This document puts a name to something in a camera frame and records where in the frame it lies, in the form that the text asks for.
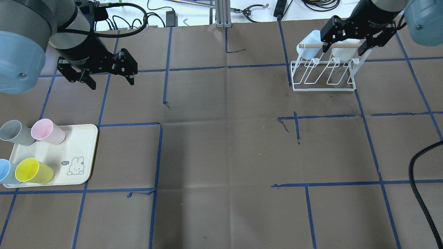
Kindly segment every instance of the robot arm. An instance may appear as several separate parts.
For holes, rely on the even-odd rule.
[[[85,2],[0,0],[0,92],[24,93],[34,87],[48,44],[61,54],[57,69],[70,82],[80,81],[95,89],[89,74],[109,72],[134,84],[137,62],[124,48],[116,54],[106,49],[92,28],[97,19],[88,21],[78,7]],[[99,12],[107,18],[104,7]]]
[[[397,32],[394,18],[403,9],[416,43],[443,43],[443,0],[360,0],[348,19],[333,16],[320,31],[323,52],[333,43],[349,38],[366,39],[358,49],[359,55],[375,46],[383,47]]]

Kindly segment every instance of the pink cup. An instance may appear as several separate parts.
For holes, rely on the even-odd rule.
[[[50,144],[60,144],[65,140],[66,133],[51,120],[44,118],[32,126],[31,136]]]

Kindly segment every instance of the yellow cup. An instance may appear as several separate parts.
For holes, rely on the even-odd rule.
[[[23,160],[16,168],[16,178],[21,182],[48,183],[54,177],[51,167],[35,158]]]

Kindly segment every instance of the gray cup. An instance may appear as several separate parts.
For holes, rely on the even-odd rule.
[[[35,142],[31,136],[31,129],[18,120],[8,121],[0,128],[0,139],[21,145],[31,145]]]

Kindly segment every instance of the cable bundle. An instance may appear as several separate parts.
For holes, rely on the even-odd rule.
[[[302,0],[309,9],[317,12],[325,12],[335,9],[340,0]]]

